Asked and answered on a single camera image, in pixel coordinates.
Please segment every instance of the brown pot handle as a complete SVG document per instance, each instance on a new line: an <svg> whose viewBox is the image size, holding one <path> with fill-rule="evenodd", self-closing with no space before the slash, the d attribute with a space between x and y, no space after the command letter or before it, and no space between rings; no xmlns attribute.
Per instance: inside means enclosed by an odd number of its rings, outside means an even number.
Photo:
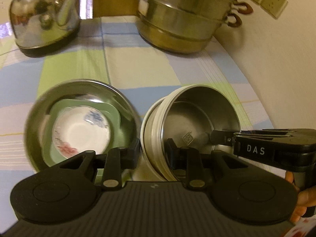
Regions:
<svg viewBox="0 0 316 237"><path fill-rule="evenodd" d="M242 9L242 8L238 8L238 12L241 13L241 14L251 14L253 13L253 8L250 6L249 3L246 3L246 2L236 2L234 3L234 5L236 6L245 6L246 9Z"/></svg>
<svg viewBox="0 0 316 237"><path fill-rule="evenodd" d="M230 13L227 14L227 16L233 16L233 17L235 17L235 19L236 19L236 22L235 22L235 23L233 23L233 22L228 22L228 23L227 23L227 25L228 25L229 27L239 27L239 26L242 25L241 18L240 18L238 15L236 15L235 13L230 12Z"/></svg>

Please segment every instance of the human hand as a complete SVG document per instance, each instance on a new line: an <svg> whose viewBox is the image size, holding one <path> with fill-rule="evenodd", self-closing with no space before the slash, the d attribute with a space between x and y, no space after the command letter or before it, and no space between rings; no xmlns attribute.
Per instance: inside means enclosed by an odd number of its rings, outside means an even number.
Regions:
<svg viewBox="0 0 316 237"><path fill-rule="evenodd" d="M293 184L294 176L292 172L287 171L285 173L285 179ZM298 191L297 205L294 212L290 218L292 223L297 223L300 218L306 213L307 207L316 206L316 186L300 191L300 189L295 186Z"/></svg>

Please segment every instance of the metal screw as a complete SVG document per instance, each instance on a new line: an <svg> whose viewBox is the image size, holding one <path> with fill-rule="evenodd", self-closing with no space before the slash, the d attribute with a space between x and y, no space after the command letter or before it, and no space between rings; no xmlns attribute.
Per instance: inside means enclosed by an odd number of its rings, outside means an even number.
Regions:
<svg viewBox="0 0 316 237"><path fill-rule="evenodd" d="M191 187L194 187L194 188L201 188L205 185L205 182L203 180L200 180L200 179L195 179L195 180L191 180L189 182L189 185Z"/></svg>
<svg viewBox="0 0 316 237"><path fill-rule="evenodd" d="M105 180L103 182L103 185L105 187L109 187L109 188L113 188L113 187L116 187L119 185L119 182L117 180L114 180L114 179L108 179L108 180Z"/></svg>

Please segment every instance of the white wall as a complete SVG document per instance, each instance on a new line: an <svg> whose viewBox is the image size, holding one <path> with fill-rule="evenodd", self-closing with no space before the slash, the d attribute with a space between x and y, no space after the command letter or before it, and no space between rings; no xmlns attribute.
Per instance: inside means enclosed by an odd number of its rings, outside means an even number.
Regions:
<svg viewBox="0 0 316 237"><path fill-rule="evenodd" d="M257 93L276 128L316 129L316 0L288 0L278 20L249 2L243 26L215 37Z"/></svg>

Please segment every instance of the checkered tablecloth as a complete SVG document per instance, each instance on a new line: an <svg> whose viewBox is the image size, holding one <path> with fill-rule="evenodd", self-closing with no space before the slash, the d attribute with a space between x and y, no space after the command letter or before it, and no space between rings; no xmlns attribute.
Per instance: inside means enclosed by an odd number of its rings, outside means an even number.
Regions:
<svg viewBox="0 0 316 237"><path fill-rule="evenodd" d="M35 100L66 80L90 78L119 89L143 117L173 90L206 84L233 104L243 130L272 128L261 102L215 38L202 52L172 55L145 42L135 17L83 20L78 37L55 55L28 58L12 36L0 39L0 232L16 218L9 194L33 174L23 148L23 128Z"/></svg>

